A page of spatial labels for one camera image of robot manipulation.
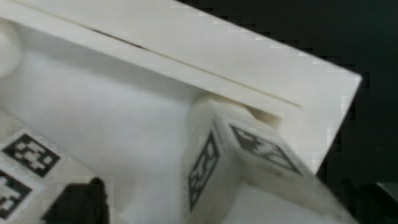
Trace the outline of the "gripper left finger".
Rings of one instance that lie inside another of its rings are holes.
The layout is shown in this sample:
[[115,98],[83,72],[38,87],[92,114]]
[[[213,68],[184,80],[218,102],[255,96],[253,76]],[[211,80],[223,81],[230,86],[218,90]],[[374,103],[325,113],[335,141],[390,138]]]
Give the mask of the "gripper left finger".
[[104,183],[69,184],[40,217],[46,224],[110,224]]

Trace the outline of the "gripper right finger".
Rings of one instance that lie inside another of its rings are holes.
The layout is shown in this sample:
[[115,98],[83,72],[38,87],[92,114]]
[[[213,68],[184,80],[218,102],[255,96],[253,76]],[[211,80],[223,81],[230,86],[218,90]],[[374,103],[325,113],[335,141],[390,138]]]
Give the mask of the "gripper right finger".
[[398,183],[341,181],[341,203],[358,224],[398,224]]

